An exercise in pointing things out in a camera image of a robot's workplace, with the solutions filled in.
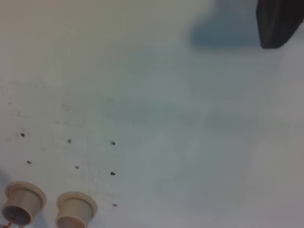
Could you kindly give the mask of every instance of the white wall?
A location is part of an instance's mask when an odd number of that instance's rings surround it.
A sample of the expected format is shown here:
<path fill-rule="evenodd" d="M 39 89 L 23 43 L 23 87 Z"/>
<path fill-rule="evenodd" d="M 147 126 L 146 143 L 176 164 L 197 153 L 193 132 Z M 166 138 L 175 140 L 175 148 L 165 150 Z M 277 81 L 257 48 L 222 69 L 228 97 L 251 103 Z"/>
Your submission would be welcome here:
<path fill-rule="evenodd" d="M 302 227 L 303 30 L 262 50 L 255 4 L 1 0 L 1 206 L 23 180 L 35 228 L 65 191 L 90 228 Z"/>

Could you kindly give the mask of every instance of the beige plastic cap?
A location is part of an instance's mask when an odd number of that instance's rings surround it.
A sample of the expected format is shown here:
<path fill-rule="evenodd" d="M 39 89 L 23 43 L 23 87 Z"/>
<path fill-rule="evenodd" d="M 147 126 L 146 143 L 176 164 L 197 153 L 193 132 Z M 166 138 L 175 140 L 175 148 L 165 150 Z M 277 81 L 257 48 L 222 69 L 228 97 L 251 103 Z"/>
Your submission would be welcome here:
<path fill-rule="evenodd" d="M 59 228 L 87 228 L 97 212 L 95 201 L 81 192 L 66 192 L 58 197 L 56 225 Z"/>
<path fill-rule="evenodd" d="M 5 194 L 8 200 L 2 208 L 2 215 L 6 220 L 13 220 L 13 223 L 19 226 L 33 222 L 47 202 L 41 189 L 23 181 L 10 183 L 5 189 Z"/>

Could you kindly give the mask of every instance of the white surface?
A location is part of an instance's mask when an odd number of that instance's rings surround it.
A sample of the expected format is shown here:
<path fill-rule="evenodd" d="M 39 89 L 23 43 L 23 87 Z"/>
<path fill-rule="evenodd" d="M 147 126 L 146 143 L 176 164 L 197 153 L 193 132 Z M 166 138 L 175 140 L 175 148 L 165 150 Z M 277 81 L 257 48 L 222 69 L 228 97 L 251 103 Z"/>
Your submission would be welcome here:
<path fill-rule="evenodd" d="M 47 196 L 35 228 L 55 227 L 65 191 L 97 202 L 90 228 L 302 227 L 303 33 L 280 50 L 191 44 L 217 7 L 1 0 L 1 205 L 23 180 Z"/>

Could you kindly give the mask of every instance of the beige cylinder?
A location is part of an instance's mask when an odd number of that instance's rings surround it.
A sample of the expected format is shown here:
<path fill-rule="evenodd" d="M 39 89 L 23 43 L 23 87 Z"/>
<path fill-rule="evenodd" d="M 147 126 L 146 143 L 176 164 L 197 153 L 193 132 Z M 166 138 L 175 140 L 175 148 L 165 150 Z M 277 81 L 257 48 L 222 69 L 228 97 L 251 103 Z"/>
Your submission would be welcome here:
<path fill-rule="evenodd" d="M 8 198 L 2 208 L 2 215 L 19 226 L 30 224 L 46 203 L 44 193 L 35 185 L 17 181 L 5 190 Z"/>
<path fill-rule="evenodd" d="M 67 192 L 57 200 L 59 213 L 56 225 L 59 228 L 87 228 L 97 212 L 94 200 L 80 192 Z"/>

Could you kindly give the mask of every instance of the black object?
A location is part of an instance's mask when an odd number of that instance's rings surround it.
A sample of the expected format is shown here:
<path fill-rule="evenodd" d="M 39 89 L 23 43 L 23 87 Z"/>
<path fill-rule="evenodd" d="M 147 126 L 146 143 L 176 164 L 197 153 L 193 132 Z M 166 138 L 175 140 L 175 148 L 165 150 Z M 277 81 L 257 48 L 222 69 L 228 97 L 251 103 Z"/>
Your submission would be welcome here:
<path fill-rule="evenodd" d="M 280 48 L 304 20 L 304 0 L 258 0 L 256 19 L 261 47 Z"/>

